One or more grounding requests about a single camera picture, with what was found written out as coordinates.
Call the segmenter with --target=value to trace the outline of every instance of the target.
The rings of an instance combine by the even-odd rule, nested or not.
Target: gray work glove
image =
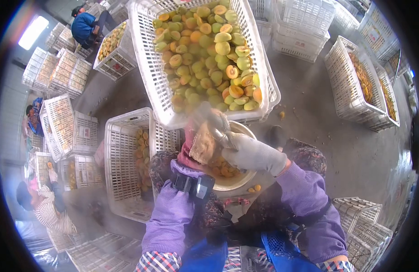
[[[224,148],[222,156],[230,165],[246,170],[266,170],[278,176],[285,167],[287,155],[242,133],[227,132],[235,149]]]

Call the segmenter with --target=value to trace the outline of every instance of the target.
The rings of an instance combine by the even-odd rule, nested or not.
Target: window
[[[29,50],[39,37],[40,33],[47,27],[49,21],[42,16],[38,16],[31,25],[23,32],[19,40],[19,45],[25,50]]]

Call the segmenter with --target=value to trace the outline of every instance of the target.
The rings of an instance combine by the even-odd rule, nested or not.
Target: striped shirt
[[[49,190],[49,187],[43,185],[37,192],[39,195],[45,197],[34,211],[38,221],[45,227],[60,233],[77,233],[76,227],[66,211],[62,212],[60,216],[57,216],[54,205],[55,195]]]

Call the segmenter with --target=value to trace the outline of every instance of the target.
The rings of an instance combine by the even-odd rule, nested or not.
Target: hat
[[[76,17],[76,15],[78,15],[78,13],[79,13],[79,10],[83,7],[84,5],[80,5],[80,6],[77,6],[76,8],[74,8],[73,10],[72,10],[72,17]]]

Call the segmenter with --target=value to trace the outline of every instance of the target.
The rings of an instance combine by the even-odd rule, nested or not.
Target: white plastic crate
[[[134,159],[137,129],[149,129],[150,157],[159,150],[180,150],[179,130],[166,130],[148,107],[109,119],[105,124],[105,178],[113,213],[147,222],[153,202],[141,199],[140,175]],[[154,197],[156,190],[152,185]]]
[[[47,146],[46,136],[43,137],[43,149],[42,149],[42,152],[44,152],[44,153],[50,153],[49,152],[49,148]]]
[[[49,33],[49,36],[46,38],[46,46],[48,48],[52,48],[54,46],[54,43],[56,42],[58,36],[61,34],[61,32],[65,29],[65,25],[62,23],[57,23],[56,26],[53,28],[53,30]]]
[[[56,252],[61,253],[68,248],[73,248],[86,242],[84,234],[65,234],[46,228],[49,239],[52,242]]]
[[[74,52],[76,49],[76,42],[73,38],[72,31],[65,27],[63,31],[61,31],[58,38],[55,40],[54,45],[52,46],[57,51],[60,51],[61,48],[66,48],[71,52]]]
[[[84,188],[90,186],[103,187],[102,175],[96,165],[93,156],[71,154],[66,159],[67,160],[67,175],[65,176],[65,184],[70,188],[70,181],[68,179],[68,174],[70,171],[69,164],[71,161],[75,162],[75,176],[76,176],[76,187]]]
[[[68,94],[43,100],[49,126],[60,153],[65,156],[72,150],[74,112]]]
[[[386,72],[388,73],[389,79],[392,81],[395,77],[395,70],[397,70],[398,65],[398,58],[400,57],[400,51],[395,53],[388,62],[386,62],[383,65],[383,68],[385,68]],[[402,76],[402,74],[410,71],[411,67],[409,65],[408,58],[406,57],[406,54],[402,52],[402,57],[400,60],[400,66],[398,68],[397,78]]]
[[[197,7],[211,2],[210,0],[193,0],[184,3],[186,8]],[[169,88],[167,75],[163,72],[164,63],[161,53],[154,51],[152,40],[155,38],[152,20],[158,15],[177,9],[174,1],[130,0],[128,2],[129,21],[132,29],[135,55],[140,67],[141,77],[146,87],[147,95],[154,109],[156,119],[166,129],[183,128],[187,123],[185,114],[173,111],[171,97],[173,93]],[[238,23],[245,34],[247,45],[251,49],[250,57],[253,59],[252,69],[259,74],[262,91],[262,103],[254,111],[228,111],[229,120],[256,120],[261,119],[268,111],[268,71],[264,59],[264,48],[260,42],[258,28],[250,6],[244,1],[231,0],[230,9],[238,14]]]
[[[47,163],[50,161],[52,161],[52,155],[50,153],[36,152],[36,177],[39,188],[42,188],[49,180]]]
[[[120,3],[118,4],[111,12],[111,17],[113,17],[114,21],[118,24],[121,22],[125,22],[128,18],[127,7],[126,4]]]
[[[94,59],[93,68],[104,75],[107,75],[112,80],[117,80],[127,74],[129,71],[137,67],[137,60],[135,58],[134,46],[132,44],[131,27],[128,24],[129,20],[125,21],[126,27],[119,46],[113,50],[102,61],[99,61],[99,51]],[[103,38],[103,41],[111,35],[112,31]]]
[[[79,272],[129,272],[140,260],[140,244],[140,240],[108,233],[66,252]]]
[[[37,151],[42,151],[42,138],[34,133],[30,136],[31,146],[36,148]]]
[[[359,10],[352,5],[348,0],[337,0],[344,8],[347,9],[348,12],[350,12],[351,15],[356,16],[359,12]]]
[[[66,90],[71,99],[79,97],[84,92],[90,70],[91,64],[78,58]]]
[[[99,3],[94,3],[88,10],[85,12],[93,15],[96,17],[96,19],[99,19],[100,14],[102,11],[106,10],[105,7],[101,6]]]
[[[275,7],[279,11],[278,23],[319,35],[327,33],[335,16],[335,6],[328,0],[278,0]]]
[[[377,222],[382,204],[360,199],[359,197],[333,199],[333,205],[340,214],[341,226],[346,233],[352,233],[359,217]]]
[[[370,272],[391,242],[393,232],[375,222],[359,218],[347,237],[348,260],[358,271]]]
[[[45,57],[46,57],[46,51],[44,51],[40,47],[37,47],[34,50],[34,53],[32,53],[32,56],[29,59],[27,67],[25,68],[22,75],[23,84],[29,87],[33,86],[34,80],[36,79],[37,74],[39,73],[40,68],[42,67]]]
[[[72,152],[94,154],[97,149],[98,119],[75,111]]]
[[[93,48],[84,49],[80,44],[76,45],[75,54],[81,56],[82,58],[86,59],[92,52]]]
[[[264,48],[267,49],[272,35],[271,0],[249,0]]]
[[[326,41],[329,40],[329,33],[326,33],[326,35],[321,38],[314,37],[311,39],[311,36],[308,37],[306,33],[302,35],[300,30],[296,30],[296,32],[299,37],[303,36],[306,38],[302,40],[302,38],[299,37],[285,36],[274,31],[272,39],[273,50],[278,53],[314,63],[326,44]]]
[[[52,135],[52,129],[49,125],[49,118],[46,112],[46,108],[44,104],[42,104],[42,107],[40,109],[40,120],[43,128],[43,133],[45,135],[44,139],[46,140],[48,150],[52,155],[52,159],[55,162],[58,162],[63,158],[63,154],[60,152],[60,149],[58,148],[58,144],[56,143],[54,136]]]
[[[351,39],[354,31],[359,27],[359,21],[343,5],[336,1],[335,8],[336,14],[329,27],[331,39],[336,40],[338,36]]]
[[[373,119],[367,121],[365,124],[370,129],[376,132],[382,131],[387,128],[400,127],[400,117],[398,116],[397,101],[395,100],[394,90],[392,89],[391,81],[388,78],[388,74],[386,73],[386,70],[379,64],[373,63],[373,65],[376,69],[377,76],[380,80],[382,80],[383,85],[388,91],[388,95],[391,99],[391,107],[395,111],[396,120],[393,120],[391,117],[389,117],[388,110],[386,109],[384,115],[374,117]]]
[[[34,80],[32,89],[42,92],[49,92],[48,85],[50,76],[52,75],[57,62],[58,58],[56,56],[49,52],[46,53],[46,57],[43,60],[42,66],[36,76],[36,79]]]
[[[264,50],[264,57],[265,57],[265,64],[267,66],[267,71],[268,71],[267,80],[269,82],[269,84],[268,84],[268,86],[269,86],[269,88],[268,88],[268,99],[269,99],[268,111],[262,118],[260,118],[258,120],[247,120],[247,119],[241,120],[241,119],[239,119],[239,120],[237,120],[237,122],[239,122],[239,123],[250,124],[250,123],[254,123],[256,121],[265,122],[267,120],[267,117],[270,114],[270,112],[272,112],[274,106],[276,106],[280,102],[280,91],[279,91],[279,88],[277,86],[276,79],[274,78],[274,74],[273,74],[273,71],[270,67],[270,62],[268,61],[268,57],[267,57],[267,54],[266,54],[265,50]]]
[[[358,77],[348,51],[353,52],[364,65],[372,83],[371,104],[364,99]],[[354,43],[338,36],[330,52],[324,58],[331,80],[335,109],[341,119],[364,123],[385,114],[386,104],[373,63]]]
[[[389,60],[400,49],[400,42],[391,25],[374,3],[371,3],[358,30],[372,53],[381,61]]]

